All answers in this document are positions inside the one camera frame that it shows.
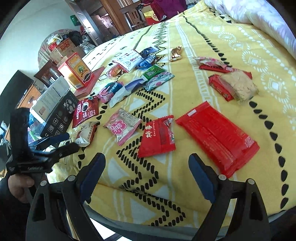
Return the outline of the person's left hand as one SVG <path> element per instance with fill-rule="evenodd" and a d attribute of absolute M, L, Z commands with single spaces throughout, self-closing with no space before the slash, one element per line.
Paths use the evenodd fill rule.
<path fill-rule="evenodd" d="M 22 203 L 28 203 L 25 189 L 34 186 L 34 180 L 26 175 L 14 174 L 8 178 L 8 188 L 12 196 Z"/>

